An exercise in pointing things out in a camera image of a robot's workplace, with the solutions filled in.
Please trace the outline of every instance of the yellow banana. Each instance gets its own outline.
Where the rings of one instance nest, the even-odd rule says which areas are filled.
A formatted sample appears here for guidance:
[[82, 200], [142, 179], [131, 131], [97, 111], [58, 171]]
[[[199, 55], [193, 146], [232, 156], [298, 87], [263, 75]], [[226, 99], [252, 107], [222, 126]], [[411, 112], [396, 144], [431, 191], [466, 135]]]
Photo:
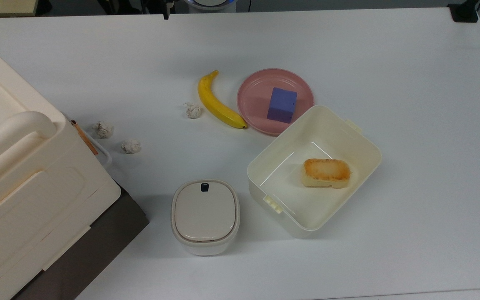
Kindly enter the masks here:
[[246, 129], [248, 125], [245, 123], [244, 118], [221, 103], [212, 93], [212, 82], [217, 75], [218, 71], [216, 70], [200, 79], [200, 83], [197, 85], [197, 92], [200, 94], [201, 102], [209, 112], [223, 123], [234, 128]]

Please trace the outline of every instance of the container handle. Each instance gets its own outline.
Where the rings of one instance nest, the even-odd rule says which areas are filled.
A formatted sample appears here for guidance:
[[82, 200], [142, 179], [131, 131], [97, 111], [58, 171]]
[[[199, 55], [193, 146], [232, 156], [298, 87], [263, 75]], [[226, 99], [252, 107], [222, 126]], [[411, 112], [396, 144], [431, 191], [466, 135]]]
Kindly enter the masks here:
[[0, 124], [0, 155], [23, 137], [36, 131], [48, 139], [57, 133], [53, 122], [41, 112], [19, 112]]
[[283, 208], [282, 208], [280, 205], [278, 205], [278, 204], [275, 202], [275, 200], [272, 199], [272, 197], [266, 195], [266, 196], [264, 196], [263, 199], [264, 199], [264, 202], [265, 202], [265, 203], [268, 203], [268, 205], [270, 205], [270, 207], [271, 207], [276, 213], [278, 213], [279, 215], [280, 215], [280, 213], [283, 212]]
[[345, 123], [349, 125], [349, 127], [353, 128], [356, 132], [362, 134], [362, 129], [358, 127], [353, 121], [349, 120], [348, 118], [345, 120]]

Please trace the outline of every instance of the purple foam cube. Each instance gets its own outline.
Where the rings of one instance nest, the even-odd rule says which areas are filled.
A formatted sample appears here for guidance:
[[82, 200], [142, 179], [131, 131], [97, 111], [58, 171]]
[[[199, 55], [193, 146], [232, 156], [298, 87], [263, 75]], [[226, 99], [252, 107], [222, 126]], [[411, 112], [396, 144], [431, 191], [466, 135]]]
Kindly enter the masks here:
[[298, 93], [296, 92], [274, 87], [267, 118], [269, 120], [291, 123], [297, 97]]

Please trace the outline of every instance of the white storage box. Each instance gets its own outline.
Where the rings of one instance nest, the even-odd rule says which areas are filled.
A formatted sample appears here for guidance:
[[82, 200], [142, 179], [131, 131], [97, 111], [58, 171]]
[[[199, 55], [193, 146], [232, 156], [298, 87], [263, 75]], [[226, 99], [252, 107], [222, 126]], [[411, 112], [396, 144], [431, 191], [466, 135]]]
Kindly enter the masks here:
[[0, 59], [0, 300], [49, 268], [119, 195], [75, 128]]
[[[314, 106], [281, 133], [248, 166], [251, 196], [294, 237], [320, 229], [381, 163], [381, 152], [359, 129], [324, 106]], [[301, 184], [307, 159], [347, 162], [345, 188]]]
[[177, 189], [171, 226], [177, 241], [195, 255], [216, 255], [234, 241], [240, 205], [233, 188], [221, 180], [194, 180]]

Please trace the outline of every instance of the bread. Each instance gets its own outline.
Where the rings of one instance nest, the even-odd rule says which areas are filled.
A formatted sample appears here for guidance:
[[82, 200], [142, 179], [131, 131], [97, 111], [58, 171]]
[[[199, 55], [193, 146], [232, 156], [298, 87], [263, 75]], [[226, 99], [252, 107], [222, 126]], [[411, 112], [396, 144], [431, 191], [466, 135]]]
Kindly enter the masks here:
[[351, 171], [345, 161], [331, 159], [308, 159], [303, 163], [301, 183], [307, 187], [345, 188]]

